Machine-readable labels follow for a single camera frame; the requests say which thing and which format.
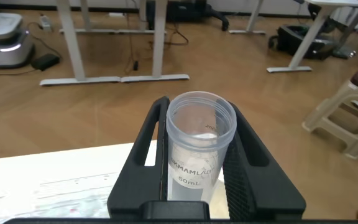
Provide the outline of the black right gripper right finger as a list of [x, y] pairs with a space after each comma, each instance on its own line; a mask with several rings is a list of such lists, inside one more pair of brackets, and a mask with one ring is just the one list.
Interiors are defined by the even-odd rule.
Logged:
[[301, 220], [306, 202], [236, 105], [234, 138], [223, 162], [231, 220]]

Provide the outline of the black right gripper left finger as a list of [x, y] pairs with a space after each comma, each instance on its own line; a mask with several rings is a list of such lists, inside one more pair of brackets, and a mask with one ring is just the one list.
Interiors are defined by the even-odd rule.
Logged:
[[[113, 220], [138, 220], [146, 202], [167, 200], [168, 140], [166, 115], [170, 100], [157, 99], [151, 106], [119, 177], [108, 197]], [[146, 166], [154, 130], [157, 130], [155, 164]]]

